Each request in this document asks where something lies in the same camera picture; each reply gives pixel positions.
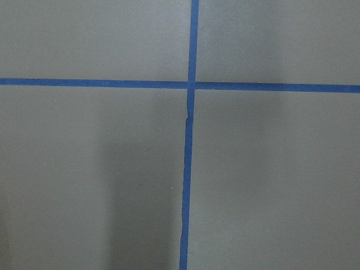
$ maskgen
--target horizontal blue line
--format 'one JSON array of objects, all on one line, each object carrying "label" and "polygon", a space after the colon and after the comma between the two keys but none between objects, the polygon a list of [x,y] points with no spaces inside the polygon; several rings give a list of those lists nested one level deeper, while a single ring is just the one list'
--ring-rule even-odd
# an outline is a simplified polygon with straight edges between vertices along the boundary
[{"label": "horizontal blue line", "polygon": [[170,89],[186,89],[187,88],[187,82],[167,82],[167,81],[152,81],[152,80],[82,80],[82,79],[0,78],[0,85],[170,88]]},{"label": "horizontal blue line", "polygon": [[[171,81],[155,81],[155,80],[85,80],[85,79],[0,78],[0,85],[168,88],[168,89],[187,89],[188,88],[187,82],[171,82]],[[195,89],[360,93],[360,85],[341,85],[341,84],[196,82]]]},{"label": "horizontal blue line", "polygon": [[196,82],[196,89],[360,93],[360,85]]}]

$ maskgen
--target gray surface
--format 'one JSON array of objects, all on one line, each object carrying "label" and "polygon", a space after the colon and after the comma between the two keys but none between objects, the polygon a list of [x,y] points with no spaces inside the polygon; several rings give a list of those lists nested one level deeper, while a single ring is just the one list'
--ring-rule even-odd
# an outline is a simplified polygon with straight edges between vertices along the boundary
[{"label": "gray surface", "polygon": [[0,77],[187,80],[190,0],[0,1]]},{"label": "gray surface", "polygon": [[177,269],[186,92],[0,87],[0,269]]},{"label": "gray surface", "polygon": [[199,81],[360,84],[360,2],[201,0]]},{"label": "gray surface", "polygon": [[188,269],[358,269],[359,104],[197,91]]}]

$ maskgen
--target blue line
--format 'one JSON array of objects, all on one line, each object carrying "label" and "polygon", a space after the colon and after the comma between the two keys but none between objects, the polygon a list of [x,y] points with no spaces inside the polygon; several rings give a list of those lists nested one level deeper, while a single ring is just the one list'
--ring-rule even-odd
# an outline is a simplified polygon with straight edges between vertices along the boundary
[{"label": "blue line", "polygon": [[194,100],[196,80],[197,26],[199,19],[199,0],[191,1],[190,46],[187,75],[187,119],[185,127],[184,180],[182,191],[182,233],[180,240],[180,270],[187,269],[187,250],[189,236],[191,160],[192,160],[192,126],[194,123]]},{"label": "blue line", "polygon": [[0,78],[0,85],[13,86],[74,86],[186,89],[187,82],[152,80],[81,80],[81,79],[23,79]]},{"label": "blue line", "polygon": [[360,85],[197,82],[196,89],[360,93]]}]

